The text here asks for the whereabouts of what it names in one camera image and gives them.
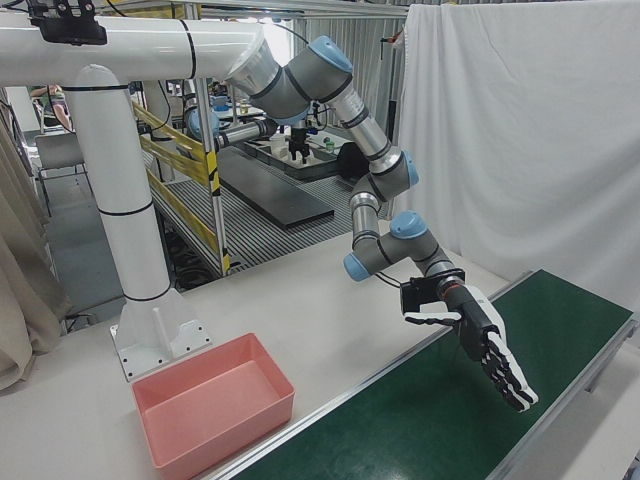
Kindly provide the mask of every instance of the chair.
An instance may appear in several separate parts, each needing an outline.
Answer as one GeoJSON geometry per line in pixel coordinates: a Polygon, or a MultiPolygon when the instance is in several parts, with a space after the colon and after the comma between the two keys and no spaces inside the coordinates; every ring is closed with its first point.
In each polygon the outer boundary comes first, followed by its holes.
{"type": "Polygon", "coordinates": [[[42,102],[39,98],[32,98],[31,103],[33,104],[33,109],[36,112],[36,116],[40,122],[40,133],[44,133],[46,130],[57,130],[62,128],[62,124],[56,118],[53,112],[47,112],[46,109],[42,106],[42,102]]]}
{"type": "Polygon", "coordinates": [[[84,164],[84,157],[80,150],[78,139],[73,133],[63,133],[60,135],[38,135],[35,137],[38,153],[40,154],[41,167],[37,171],[38,180],[42,185],[42,193],[44,193],[44,201],[47,205],[47,212],[51,216],[51,208],[49,207],[49,193],[45,186],[45,177],[43,172],[48,170],[56,170],[60,168],[74,167],[74,173],[68,175],[59,175],[52,178],[68,177],[69,175],[78,175],[78,166],[82,165],[82,174],[87,179],[89,190],[93,195],[91,182],[87,176],[87,169],[84,164]]]}

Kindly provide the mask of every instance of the workbench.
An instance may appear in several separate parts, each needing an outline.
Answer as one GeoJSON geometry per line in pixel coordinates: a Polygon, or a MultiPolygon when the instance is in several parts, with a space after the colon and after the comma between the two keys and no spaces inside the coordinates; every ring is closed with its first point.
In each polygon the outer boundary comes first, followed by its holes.
{"type": "MultiPolygon", "coordinates": [[[[290,425],[440,331],[404,322],[396,289],[375,278],[358,284],[347,277],[341,258],[350,240],[343,235],[185,294],[214,345],[257,334],[296,388],[290,425]]],[[[452,257],[486,293],[507,284],[452,257]]],[[[404,261],[388,273],[404,280],[417,271],[404,261]]],[[[0,477],[157,478],[109,335],[112,323],[64,337],[37,359],[27,382],[0,394],[0,477]]],[[[570,348],[570,338],[566,344],[570,348]]],[[[596,390],[577,394],[521,456],[511,478],[622,478],[640,446],[639,399],[640,354],[624,345],[596,390]]],[[[200,478],[216,478],[248,452],[200,478]]],[[[456,455],[464,462],[465,452],[456,455]]]]}

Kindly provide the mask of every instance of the white pipe structure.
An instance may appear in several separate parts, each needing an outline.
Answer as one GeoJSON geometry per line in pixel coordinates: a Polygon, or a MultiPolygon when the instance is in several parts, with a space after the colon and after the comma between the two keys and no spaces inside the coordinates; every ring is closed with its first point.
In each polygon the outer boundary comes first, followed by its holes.
{"type": "Polygon", "coordinates": [[[0,13],[0,86],[63,86],[127,297],[115,344],[128,379],[207,344],[170,288],[130,104],[134,80],[227,79],[268,52],[259,25],[96,17],[102,46],[47,43],[27,15],[0,13]]]}

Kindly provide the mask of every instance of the white robotic hand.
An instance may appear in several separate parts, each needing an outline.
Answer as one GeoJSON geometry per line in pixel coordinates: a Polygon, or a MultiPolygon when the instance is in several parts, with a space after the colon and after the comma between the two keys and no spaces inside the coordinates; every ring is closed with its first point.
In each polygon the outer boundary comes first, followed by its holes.
{"type": "Polygon", "coordinates": [[[538,402],[511,350],[507,347],[504,321],[487,297],[476,287],[457,284],[444,294],[449,312],[406,312],[414,324],[453,327],[467,355],[482,364],[506,402],[519,412],[538,402]]]}

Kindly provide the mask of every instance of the blue joint cap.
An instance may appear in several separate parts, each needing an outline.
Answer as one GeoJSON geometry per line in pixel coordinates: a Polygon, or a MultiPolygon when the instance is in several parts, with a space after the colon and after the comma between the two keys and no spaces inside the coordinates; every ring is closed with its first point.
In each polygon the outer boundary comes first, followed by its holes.
{"type": "Polygon", "coordinates": [[[407,171],[409,172],[409,186],[413,187],[420,181],[420,175],[418,175],[418,169],[416,168],[416,164],[413,163],[413,157],[411,154],[404,150],[402,153],[404,153],[404,160],[407,164],[407,171]]]}
{"type": "Polygon", "coordinates": [[[371,274],[364,268],[364,265],[358,260],[358,257],[355,254],[350,253],[344,260],[342,261],[344,265],[344,269],[347,271],[349,276],[355,280],[356,282],[361,282],[365,278],[369,278],[371,274]]]}
{"type": "Polygon", "coordinates": [[[411,240],[424,235],[429,230],[422,217],[413,210],[407,210],[391,220],[391,235],[400,240],[411,240]]]}
{"type": "MultiPolygon", "coordinates": [[[[218,118],[218,115],[213,112],[213,110],[211,111],[210,122],[211,131],[215,135],[217,135],[220,131],[220,119],[218,118]]],[[[189,117],[187,118],[187,131],[193,138],[202,141],[202,129],[200,128],[200,116],[198,115],[197,108],[194,108],[189,113],[189,117]]]]}
{"type": "Polygon", "coordinates": [[[309,109],[306,108],[304,111],[300,112],[298,115],[294,115],[289,118],[274,118],[269,117],[271,120],[276,122],[278,125],[293,125],[294,123],[299,122],[300,120],[304,120],[307,118],[307,114],[309,113],[309,109]]]}
{"type": "Polygon", "coordinates": [[[353,65],[342,50],[326,35],[316,38],[309,48],[320,58],[343,72],[353,72],[353,65]]]}

